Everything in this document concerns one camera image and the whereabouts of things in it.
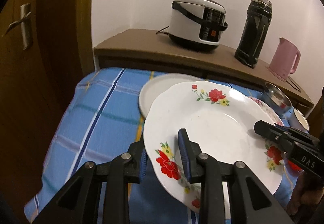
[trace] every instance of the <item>door handle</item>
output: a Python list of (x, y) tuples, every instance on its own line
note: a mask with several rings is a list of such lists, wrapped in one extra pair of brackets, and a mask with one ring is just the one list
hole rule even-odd
[(4, 35), (6, 35), (13, 28), (21, 24), (22, 40), (24, 43), (24, 50), (30, 48), (33, 45), (33, 35), (31, 32), (31, 4), (23, 4), (20, 6), (20, 20), (11, 23)]

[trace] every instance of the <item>silver thermos lid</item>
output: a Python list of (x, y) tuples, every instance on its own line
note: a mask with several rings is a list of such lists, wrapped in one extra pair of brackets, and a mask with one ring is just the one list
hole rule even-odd
[(268, 7), (272, 8), (272, 4), (271, 4), (271, 2), (269, 0), (251, 0), (251, 2), (252, 1), (261, 2), (261, 3), (265, 4), (265, 5), (267, 5)]

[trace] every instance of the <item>blue plaid tablecloth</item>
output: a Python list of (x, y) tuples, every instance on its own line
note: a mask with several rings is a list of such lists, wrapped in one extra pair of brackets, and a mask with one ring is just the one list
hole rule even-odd
[[(42, 190), (25, 206), (25, 215), (32, 222), (55, 193), (86, 161), (96, 164), (111, 161), (139, 140), (144, 119), (138, 108), (138, 95), (143, 85), (161, 72), (109, 68), (82, 79), (54, 135), (44, 161)], [(261, 97), (261, 92), (230, 86), (246, 96)], [(288, 111), (282, 121), (289, 126)], [(282, 182), (275, 193), (286, 206), (297, 174), (285, 165)], [(98, 223), (102, 223), (103, 200), (100, 201)], [(155, 224), (195, 224), (198, 215), (174, 199), (161, 186), (148, 161), (141, 184), (132, 184), (129, 197), (130, 222)]]

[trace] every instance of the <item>human hand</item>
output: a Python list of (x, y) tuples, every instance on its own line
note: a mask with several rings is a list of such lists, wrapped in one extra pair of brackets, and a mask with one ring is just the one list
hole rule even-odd
[(287, 205), (286, 211), (288, 215), (295, 215), (301, 204), (308, 205), (315, 210), (323, 194), (324, 188), (318, 178), (304, 171), (298, 177), (291, 199)]

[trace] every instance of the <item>rice cooker lid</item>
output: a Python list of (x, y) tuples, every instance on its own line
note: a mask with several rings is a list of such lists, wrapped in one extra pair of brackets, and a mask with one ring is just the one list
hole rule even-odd
[(221, 4), (218, 4), (213, 0), (174, 0), (174, 1), (204, 6), (225, 14), (225, 8)]

